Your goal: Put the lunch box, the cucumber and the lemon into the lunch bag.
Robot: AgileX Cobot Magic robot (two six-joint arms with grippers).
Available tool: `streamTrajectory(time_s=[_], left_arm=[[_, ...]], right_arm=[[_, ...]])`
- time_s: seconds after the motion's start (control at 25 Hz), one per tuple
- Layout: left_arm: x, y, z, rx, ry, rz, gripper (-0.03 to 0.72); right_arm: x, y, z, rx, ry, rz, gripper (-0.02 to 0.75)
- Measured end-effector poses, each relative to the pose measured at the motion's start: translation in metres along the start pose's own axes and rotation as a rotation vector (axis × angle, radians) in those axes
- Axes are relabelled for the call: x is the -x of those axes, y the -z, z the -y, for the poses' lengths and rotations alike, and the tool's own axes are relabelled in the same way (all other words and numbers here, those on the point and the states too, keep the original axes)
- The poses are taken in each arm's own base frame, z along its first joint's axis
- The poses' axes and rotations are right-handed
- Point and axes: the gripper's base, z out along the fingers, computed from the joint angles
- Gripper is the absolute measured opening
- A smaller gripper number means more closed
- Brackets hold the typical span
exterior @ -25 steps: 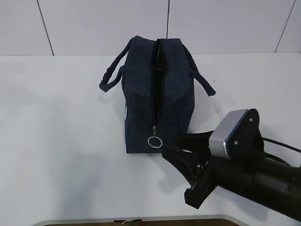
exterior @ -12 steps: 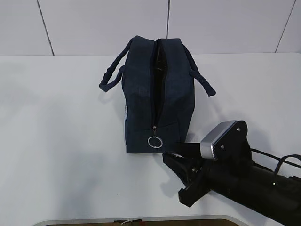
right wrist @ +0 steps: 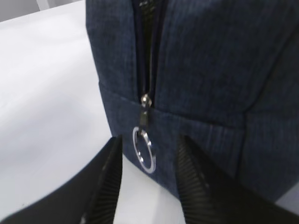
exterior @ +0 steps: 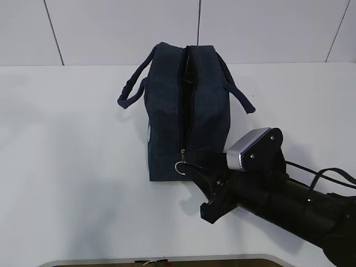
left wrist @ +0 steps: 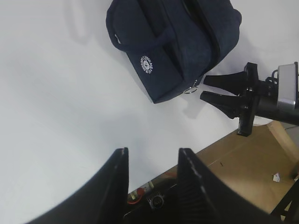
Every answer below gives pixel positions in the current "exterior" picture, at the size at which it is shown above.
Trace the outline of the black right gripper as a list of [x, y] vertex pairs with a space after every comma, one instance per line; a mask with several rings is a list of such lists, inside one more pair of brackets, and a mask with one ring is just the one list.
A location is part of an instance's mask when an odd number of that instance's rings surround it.
[[250, 211], [250, 205], [238, 193], [238, 186], [250, 178], [249, 172], [228, 169], [204, 169], [193, 164], [185, 164], [185, 174], [207, 198], [200, 206], [203, 220], [214, 224], [221, 217], [241, 206]]

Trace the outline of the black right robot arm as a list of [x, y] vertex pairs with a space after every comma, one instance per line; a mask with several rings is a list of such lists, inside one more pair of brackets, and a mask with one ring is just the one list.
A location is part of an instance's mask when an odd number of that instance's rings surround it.
[[321, 193], [285, 172], [207, 170], [184, 172], [207, 198], [200, 216], [213, 224], [237, 207], [322, 249], [335, 266], [355, 266], [355, 196]]

